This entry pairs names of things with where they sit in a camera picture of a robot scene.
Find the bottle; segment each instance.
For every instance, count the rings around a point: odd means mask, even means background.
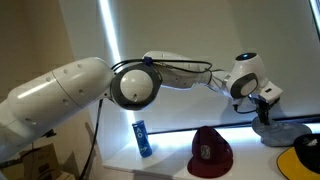
[[[144,120],[133,123],[132,127],[137,139],[140,155],[144,158],[150,156],[152,154],[152,149],[148,140],[148,133]]]

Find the white robotic arm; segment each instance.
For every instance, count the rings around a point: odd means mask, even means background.
[[[249,96],[265,103],[282,93],[265,76],[262,61],[254,53],[238,56],[231,73],[212,71],[168,52],[152,51],[144,59],[144,63],[115,73],[116,66],[110,68],[99,58],[87,58],[13,89],[0,104],[0,162],[105,97],[122,108],[140,110],[155,99],[161,86],[184,90],[200,84],[235,100]]]

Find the baseball cap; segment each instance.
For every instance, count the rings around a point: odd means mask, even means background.
[[[233,165],[230,145],[214,128],[208,126],[197,130],[192,141],[192,154],[187,169],[197,177],[220,177]]]
[[[305,134],[277,159],[281,173],[288,179],[320,179],[320,134]]]

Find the red cap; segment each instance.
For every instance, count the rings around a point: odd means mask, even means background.
[[[233,164],[233,153],[228,142],[214,129],[203,126],[192,141],[193,157],[188,171],[201,178],[216,178],[226,174]]]

